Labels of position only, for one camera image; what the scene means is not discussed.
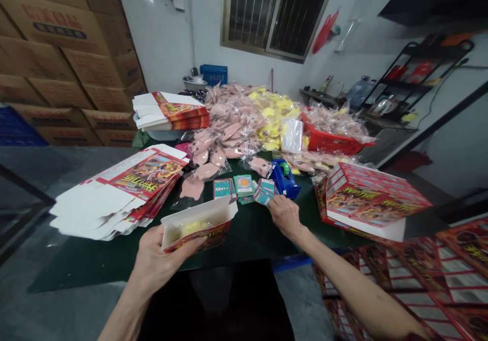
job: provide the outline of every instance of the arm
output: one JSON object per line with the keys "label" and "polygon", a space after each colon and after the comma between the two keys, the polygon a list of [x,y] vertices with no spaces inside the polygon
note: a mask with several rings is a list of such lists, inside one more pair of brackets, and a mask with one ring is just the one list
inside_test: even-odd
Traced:
{"label": "arm", "polygon": [[411,333],[429,339],[423,327],[400,304],[300,223],[295,203],[275,196],[269,211],[276,226],[314,260],[374,339],[404,339]]}
{"label": "arm", "polygon": [[166,254],[161,251],[163,233],[164,227],[158,226],[141,237],[134,269],[98,341],[136,340],[153,294],[206,241],[206,237],[194,239]]}

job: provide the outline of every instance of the gray floor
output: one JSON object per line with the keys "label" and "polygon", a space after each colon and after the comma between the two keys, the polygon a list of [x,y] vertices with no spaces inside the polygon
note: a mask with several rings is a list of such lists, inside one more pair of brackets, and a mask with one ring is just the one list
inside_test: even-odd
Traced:
{"label": "gray floor", "polygon": [[[0,147],[0,164],[52,197],[133,154],[109,147]],[[23,207],[34,197],[0,180],[0,208]],[[66,240],[45,222],[0,267],[0,339],[96,340],[124,283],[27,294],[27,287]],[[296,340],[333,339],[310,265],[276,274]]]}

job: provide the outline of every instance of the window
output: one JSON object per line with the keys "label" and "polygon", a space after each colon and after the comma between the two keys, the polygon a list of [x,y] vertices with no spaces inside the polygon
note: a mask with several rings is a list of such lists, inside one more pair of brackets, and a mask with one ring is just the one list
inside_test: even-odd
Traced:
{"label": "window", "polygon": [[327,0],[224,0],[221,45],[303,63]]}

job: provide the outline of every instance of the blue basket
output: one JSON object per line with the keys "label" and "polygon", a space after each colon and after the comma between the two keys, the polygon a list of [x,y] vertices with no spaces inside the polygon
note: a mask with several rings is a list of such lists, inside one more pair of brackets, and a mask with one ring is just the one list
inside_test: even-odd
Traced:
{"label": "blue basket", "polygon": [[200,74],[208,86],[215,86],[217,83],[227,84],[227,67],[203,64],[200,66]]}
{"label": "blue basket", "polygon": [[0,145],[46,146],[34,128],[10,107],[0,107]]}

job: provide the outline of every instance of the hand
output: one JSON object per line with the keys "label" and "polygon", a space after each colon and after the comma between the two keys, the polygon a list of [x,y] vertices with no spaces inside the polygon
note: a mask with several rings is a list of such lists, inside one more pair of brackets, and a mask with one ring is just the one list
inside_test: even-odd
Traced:
{"label": "hand", "polygon": [[139,241],[136,263],[127,287],[137,297],[149,299],[161,289],[183,262],[205,243],[207,237],[193,239],[171,253],[161,251],[164,226],[150,228]]}
{"label": "hand", "polygon": [[280,231],[293,242],[297,242],[306,228],[300,223],[298,205],[283,195],[275,195],[268,208]]}

